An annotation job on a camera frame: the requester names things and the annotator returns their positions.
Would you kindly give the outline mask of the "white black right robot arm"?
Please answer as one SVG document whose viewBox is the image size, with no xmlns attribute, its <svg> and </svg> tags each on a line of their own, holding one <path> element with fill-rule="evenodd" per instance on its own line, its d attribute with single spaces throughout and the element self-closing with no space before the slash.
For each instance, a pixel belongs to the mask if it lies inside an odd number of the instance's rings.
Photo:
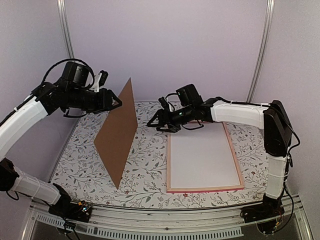
<svg viewBox="0 0 320 240">
<path fill-rule="evenodd" d="M 263 131 L 263 144 L 268 160 L 268 178 L 265 196 L 268 198 L 259 206 L 262 218 L 269 218 L 278 210 L 279 199 L 285 190 L 289 168 L 292 167 L 292 136 L 294 131 L 283 104 L 279 100 L 271 103 L 247 103 L 226 100 L 220 96 L 203 101 L 181 99 L 180 109 L 171 108 L 161 97 L 162 106 L 147 122 L 147 126 L 159 132 L 176 133 L 186 124 L 196 121 L 203 123 L 235 123 L 256 127 Z"/>
</svg>

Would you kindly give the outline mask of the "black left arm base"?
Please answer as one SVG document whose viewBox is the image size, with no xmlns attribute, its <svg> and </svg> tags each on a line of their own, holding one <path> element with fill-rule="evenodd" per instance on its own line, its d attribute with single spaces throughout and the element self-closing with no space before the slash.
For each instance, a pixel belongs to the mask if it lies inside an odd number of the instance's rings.
<svg viewBox="0 0 320 240">
<path fill-rule="evenodd" d="M 61 197 L 56 204 L 49 207 L 48 212 L 62 219 L 88 223 L 92 210 L 92 205 L 84 200 L 74 203 L 69 198 Z"/>
</svg>

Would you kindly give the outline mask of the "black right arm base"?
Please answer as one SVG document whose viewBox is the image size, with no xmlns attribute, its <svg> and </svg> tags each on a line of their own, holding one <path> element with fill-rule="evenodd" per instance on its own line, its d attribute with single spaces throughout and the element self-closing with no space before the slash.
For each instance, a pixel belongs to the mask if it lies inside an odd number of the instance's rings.
<svg viewBox="0 0 320 240">
<path fill-rule="evenodd" d="M 258 230 L 265 235 L 274 234 L 283 222 L 285 213 L 280 198 L 273 199 L 263 196 L 262 203 L 243 207 L 240 211 L 240 217 L 245 223 L 257 222 L 271 218 L 257 225 Z"/>
</svg>

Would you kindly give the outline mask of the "brown cardboard backing board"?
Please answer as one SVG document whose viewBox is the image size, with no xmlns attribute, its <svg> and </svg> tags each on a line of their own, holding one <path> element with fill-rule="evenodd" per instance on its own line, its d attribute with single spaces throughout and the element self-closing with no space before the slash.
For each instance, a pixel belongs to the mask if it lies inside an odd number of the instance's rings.
<svg viewBox="0 0 320 240">
<path fill-rule="evenodd" d="M 138 128 L 131 79 L 126 82 L 119 98 L 122 106 L 108 113 L 94 139 L 98 155 L 117 189 Z"/>
</svg>

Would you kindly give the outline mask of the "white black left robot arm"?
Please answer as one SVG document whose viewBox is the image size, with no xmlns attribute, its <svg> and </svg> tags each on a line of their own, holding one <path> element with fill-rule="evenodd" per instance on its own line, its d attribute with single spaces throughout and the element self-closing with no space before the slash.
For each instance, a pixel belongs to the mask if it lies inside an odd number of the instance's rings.
<svg viewBox="0 0 320 240">
<path fill-rule="evenodd" d="M 80 81 L 61 77 L 57 82 L 44 82 L 0 123 L 0 190 L 17 192 L 54 205 L 63 216 L 74 213 L 74 205 L 59 185 L 46 183 L 14 166 L 6 158 L 13 145 L 35 124 L 57 109 L 67 113 L 80 109 L 87 114 L 108 112 L 122 106 L 122 101 L 110 89 L 86 88 Z"/>
</svg>

